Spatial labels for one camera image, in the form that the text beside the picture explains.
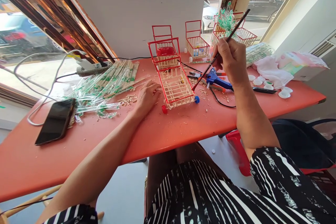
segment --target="blue glue gun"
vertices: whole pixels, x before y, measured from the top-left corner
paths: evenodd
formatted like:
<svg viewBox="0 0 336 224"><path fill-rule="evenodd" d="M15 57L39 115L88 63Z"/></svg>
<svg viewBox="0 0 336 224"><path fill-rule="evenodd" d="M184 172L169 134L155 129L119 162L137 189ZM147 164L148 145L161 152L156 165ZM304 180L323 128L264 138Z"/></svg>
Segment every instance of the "blue glue gun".
<svg viewBox="0 0 336 224"><path fill-rule="evenodd" d="M215 68L212 68L210 70L210 73L207 76L207 83L210 83L210 85L212 84L217 84L218 86L221 86L224 89L229 89L233 91L232 85L229 82L223 81L222 79L220 79L216 73Z"/></svg>

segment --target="phone screen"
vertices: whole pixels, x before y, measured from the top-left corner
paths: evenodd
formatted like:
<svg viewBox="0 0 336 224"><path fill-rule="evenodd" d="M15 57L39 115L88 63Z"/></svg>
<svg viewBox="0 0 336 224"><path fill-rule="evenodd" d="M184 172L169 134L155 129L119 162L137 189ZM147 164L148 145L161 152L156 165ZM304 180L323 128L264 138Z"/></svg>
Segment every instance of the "phone screen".
<svg viewBox="0 0 336 224"><path fill-rule="evenodd" d="M42 145L64 137L73 111L75 99L55 102L42 126L35 145Z"/></svg>

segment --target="white bottle cap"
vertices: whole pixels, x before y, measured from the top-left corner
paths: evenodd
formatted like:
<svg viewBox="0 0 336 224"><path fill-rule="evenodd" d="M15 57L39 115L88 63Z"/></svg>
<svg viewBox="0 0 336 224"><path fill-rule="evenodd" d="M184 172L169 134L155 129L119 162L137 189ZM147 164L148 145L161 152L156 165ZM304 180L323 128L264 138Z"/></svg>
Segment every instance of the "white bottle cap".
<svg viewBox="0 0 336 224"><path fill-rule="evenodd" d="M254 75L248 75L248 79L250 81L254 81L256 79L256 77Z"/></svg>
<svg viewBox="0 0 336 224"><path fill-rule="evenodd" d="M267 85L267 84L273 86L273 82L270 81L270 80L265 80L265 81L264 81L264 85Z"/></svg>
<svg viewBox="0 0 336 224"><path fill-rule="evenodd" d="M274 89L274 87L272 85L270 85L270 84L265 85L264 88L265 89L269 89L269 90L273 90Z"/></svg>
<svg viewBox="0 0 336 224"><path fill-rule="evenodd" d="M255 85L255 86L260 86L262 83L263 83L263 82L262 82L261 80L259 80L259 79L255 79L255 80L253 81L253 85Z"/></svg>
<svg viewBox="0 0 336 224"><path fill-rule="evenodd" d="M286 92L288 92L288 93L292 93L292 92L293 92L293 89L291 89L291 88L289 88L289 87L283 87L281 90L282 90L282 91L286 91Z"/></svg>
<svg viewBox="0 0 336 224"><path fill-rule="evenodd" d="M287 98L289 98L291 96L291 94L288 93L288 92L286 92L285 90L282 90L281 92L279 92L278 95L282 99L287 99Z"/></svg>
<svg viewBox="0 0 336 224"><path fill-rule="evenodd" d="M259 76L257 79L261 80L262 82L264 82L266 79L262 76Z"/></svg>

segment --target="red table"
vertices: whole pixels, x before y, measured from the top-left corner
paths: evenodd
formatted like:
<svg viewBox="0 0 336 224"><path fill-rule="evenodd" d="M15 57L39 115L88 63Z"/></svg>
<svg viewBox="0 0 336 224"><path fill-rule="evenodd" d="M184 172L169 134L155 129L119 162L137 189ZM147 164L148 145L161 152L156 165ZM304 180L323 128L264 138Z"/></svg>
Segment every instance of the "red table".
<svg viewBox="0 0 336 224"><path fill-rule="evenodd" d="M188 57L184 53L182 59L188 62ZM207 64L189 65L199 70L207 67ZM253 69L248 71L249 74L258 76ZM159 82L152 61L140 60L136 78L147 75L150 75L149 79ZM55 84L56 89L61 88L61 85ZM294 92L285 100L277 94L255 93L268 118L318 104L326 98L301 82L292 81L287 86ZM236 109L218 104L209 90L207 97L201 96L200 88L206 90L201 85L196 88L196 93L201 99L199 104L180 106L168 110L168 114L162 113L161 105L164 98L161 94L159 103L147 115L133 136L122 163L136 161L235 129ZM215 92L222 102L235 105L231 91L225 94ZM124 96L125 94L121 94L116 100ZM229 103L223 98L224 96L229 97ZM43 105L34 121L43 121L51 104ZM85 156L126 117L131 109L132 106L122 107L118 110L118 116L99 121L95 113L88 112L83 117L84 124L74 125L67 131L65 138L43 146L34 145L41 127L30 125L24 118L0 144L0 202L62 184Z"/></svg>

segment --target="paintbrush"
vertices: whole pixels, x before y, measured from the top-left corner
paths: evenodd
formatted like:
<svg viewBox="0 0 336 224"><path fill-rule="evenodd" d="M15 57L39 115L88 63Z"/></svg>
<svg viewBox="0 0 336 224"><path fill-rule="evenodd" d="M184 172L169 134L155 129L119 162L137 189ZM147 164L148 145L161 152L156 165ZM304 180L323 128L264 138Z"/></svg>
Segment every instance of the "paintbrush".
<svg viewBox="0 0 336 224"><path fill-rule="evenodd" d="M234 35L234 33L236 32L236 30L238 29L238 27L241 25L241 23L243 22L243 20L246 18L247 14L250 12L250 9L247 9L247 11L245 12L244 16L239 20L238 24L236 25L236 27L233 29L233 31L231 32L231 34L228 36L226 42L229 42L231 37ZM219 52L217 52L217 54L214 56L214 58L212 59L212 61L210 62L209 66L207 67L207 69L203 72L202 76L198 79L196 85L192 88L193 91L195 91L195 88L197 87L197 85L200 83L200 81L203 79L203 77L207 74L207 71L210 69L210 67L212 66L212 64L215 62L215 60L217 59L217 57L221 56L219 54Z"/></svg>

